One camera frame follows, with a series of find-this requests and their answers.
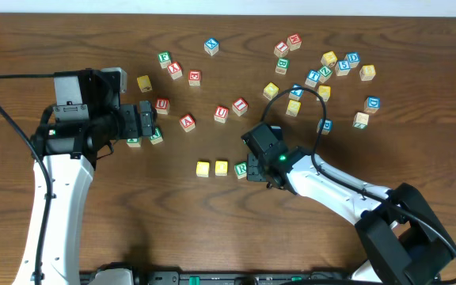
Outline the yellow block near R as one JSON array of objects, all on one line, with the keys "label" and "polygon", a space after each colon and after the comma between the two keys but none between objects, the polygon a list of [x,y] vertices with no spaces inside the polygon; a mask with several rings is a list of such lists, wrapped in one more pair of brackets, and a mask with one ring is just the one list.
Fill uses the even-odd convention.
[{"label": "yellow block near R", "polygon": [[289,116],[297,116],[301,108],[301,102],[290,99],[287,105],[286,114]]}]

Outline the blue D block right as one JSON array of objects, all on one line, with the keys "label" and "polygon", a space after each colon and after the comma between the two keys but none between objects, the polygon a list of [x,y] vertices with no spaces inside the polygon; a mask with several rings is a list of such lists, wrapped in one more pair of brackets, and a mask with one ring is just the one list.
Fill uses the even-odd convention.
[{"label": "blue D block right", "polygon": [[374,114],[381,107],[381,100],[379,97],[368,97],[364,102],[363,111],[366,113]]}]

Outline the blue T wooden block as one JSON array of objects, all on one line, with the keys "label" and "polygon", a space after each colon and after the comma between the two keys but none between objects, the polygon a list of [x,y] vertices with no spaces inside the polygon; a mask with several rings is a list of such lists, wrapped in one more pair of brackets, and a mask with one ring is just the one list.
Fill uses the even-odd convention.
[{"label": "blue T wooden block", "polygon": [[309,87],[315,88],[320,79],[320,74],[315,70],[310,70],[306,76],[305,84]]}]

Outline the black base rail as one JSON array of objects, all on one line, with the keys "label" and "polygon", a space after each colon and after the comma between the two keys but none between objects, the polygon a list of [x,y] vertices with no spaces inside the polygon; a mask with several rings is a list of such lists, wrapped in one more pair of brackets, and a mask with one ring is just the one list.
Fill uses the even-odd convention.
[{"label": "black base rail", "polygon": [[142,285],[279,285],[279,284],[347,284],[354,280],[343,272],[309,273],[227,273],[227,272],[138,272],[134,268],[99,269],[82,272],[81,284]]}]

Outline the yellow C wooden block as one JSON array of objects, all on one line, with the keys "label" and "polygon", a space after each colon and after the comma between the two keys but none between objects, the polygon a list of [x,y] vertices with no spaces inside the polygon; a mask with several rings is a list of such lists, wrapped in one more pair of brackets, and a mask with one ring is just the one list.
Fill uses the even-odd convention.
[{"label": "yellow C wooden block", "polygon": [[208,161],[198,161],[196,165],[196,176],[209,177],[210,163]]}]

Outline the red A wooden block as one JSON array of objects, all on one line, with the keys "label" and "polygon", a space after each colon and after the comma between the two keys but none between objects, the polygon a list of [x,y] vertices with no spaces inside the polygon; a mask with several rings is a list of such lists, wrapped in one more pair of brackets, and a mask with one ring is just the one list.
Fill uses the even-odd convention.
[{"label": "red A wooden block", "polygon": [[185,132],[190,132],[196,127],[196,122],[190,114],[180,118],[180,125]]}]

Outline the green N wooden block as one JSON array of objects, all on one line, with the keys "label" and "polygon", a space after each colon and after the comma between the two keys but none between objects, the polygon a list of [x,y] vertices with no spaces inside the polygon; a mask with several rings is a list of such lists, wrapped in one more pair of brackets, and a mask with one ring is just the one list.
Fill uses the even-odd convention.
[{"label": "green N wooden block", "polygon": [[154,134],[149,137],[149,140],[153,145],[156,145],[163,141],[162,132],[158,127],[154,129]]}]

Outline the yellow block beside centre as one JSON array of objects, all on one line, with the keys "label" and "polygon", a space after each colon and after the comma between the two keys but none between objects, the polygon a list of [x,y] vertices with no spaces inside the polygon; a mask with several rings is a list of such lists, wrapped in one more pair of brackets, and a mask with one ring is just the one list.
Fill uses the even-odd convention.
[{"label": "yellow block beside centre", "polygon": [[264,87],[263,95],[269,101],[271,101],[278,93],[279,93],[279,87],[277,85],[275,85],[273,82],[269,82]]}]

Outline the yellow O wooden block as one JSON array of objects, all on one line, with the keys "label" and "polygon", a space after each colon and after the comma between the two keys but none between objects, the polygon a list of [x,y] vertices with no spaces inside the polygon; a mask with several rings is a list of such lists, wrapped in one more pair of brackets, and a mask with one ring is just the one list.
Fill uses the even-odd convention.
[{"label": "yellow O wooden block", "polygon": [[226,176],[228,174],[228,161],[216,161],[215,162],[215,175]]}]

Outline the green R wooden block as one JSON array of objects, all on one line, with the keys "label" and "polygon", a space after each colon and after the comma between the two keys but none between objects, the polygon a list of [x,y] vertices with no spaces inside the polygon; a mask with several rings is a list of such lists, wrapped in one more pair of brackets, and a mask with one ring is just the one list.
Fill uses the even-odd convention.
[{"label": "green R wooden block", "polygon": [[234,172],[237,176],[237,179],[242,179],[247,177],[247,163],[240,162],[234,166]]}]

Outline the red E wooden block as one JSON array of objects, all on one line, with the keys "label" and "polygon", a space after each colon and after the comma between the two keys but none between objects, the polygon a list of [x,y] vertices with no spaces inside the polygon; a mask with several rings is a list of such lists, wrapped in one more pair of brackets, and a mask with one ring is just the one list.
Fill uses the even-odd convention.
[{"label": "red E wooden block", "polygon": [[201,71],[190,70],[188,73],[188,83],[190,86],[201,86]]}]

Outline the red i block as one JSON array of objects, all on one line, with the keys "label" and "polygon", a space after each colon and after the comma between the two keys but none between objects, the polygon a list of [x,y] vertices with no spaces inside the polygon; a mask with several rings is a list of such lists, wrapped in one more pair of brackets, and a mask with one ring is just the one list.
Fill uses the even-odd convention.
[{"label": "red i block", "polygon": [[280,41],[274,47],[274,55],[278,58],[283,58],[288,54],[289,50],[289,46],[285,42]]},{"label": "red i block", "polygon": [[233,102],[232,109],[237,116],[242,116],[249,109],[249,105],[242,97],[240,97]]}]

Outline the green Z wooden block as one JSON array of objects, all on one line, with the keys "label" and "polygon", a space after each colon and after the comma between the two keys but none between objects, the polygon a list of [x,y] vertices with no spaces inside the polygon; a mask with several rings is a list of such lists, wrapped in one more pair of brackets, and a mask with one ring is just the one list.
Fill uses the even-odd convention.
[{"label": "green Z wooden block", "polygon": [[325,83],[332,76],[333,71],[327,66],[322,66],[318,73],[320,74],[319,82]]}]

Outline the blue 2 wooden block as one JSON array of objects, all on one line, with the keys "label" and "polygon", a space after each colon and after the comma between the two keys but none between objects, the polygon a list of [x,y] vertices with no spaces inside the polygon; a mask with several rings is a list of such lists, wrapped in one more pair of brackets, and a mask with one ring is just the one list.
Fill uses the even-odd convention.
[{"label": "blue 2 wooden block", "polygon": [[303,90],[302,89],[298,89],[298,88],[299,88],[298,84],[294,84],[292,86],[292,90],[289,92],[289,95],[288,95],[288,97],[291,100],[300,101],[300,99],[302,97],[302,94],[303,94]]}]

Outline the red X wooden block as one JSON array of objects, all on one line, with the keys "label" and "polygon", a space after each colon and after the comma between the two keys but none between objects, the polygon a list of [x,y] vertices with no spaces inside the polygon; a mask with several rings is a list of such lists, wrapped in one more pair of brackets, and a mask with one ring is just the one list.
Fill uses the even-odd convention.
[{"label": "red X wooden block", "polygon": [[182,68],[178,62],[170,63],[167,66],[167,71],[173,80],[180,78],[183,75]]}]

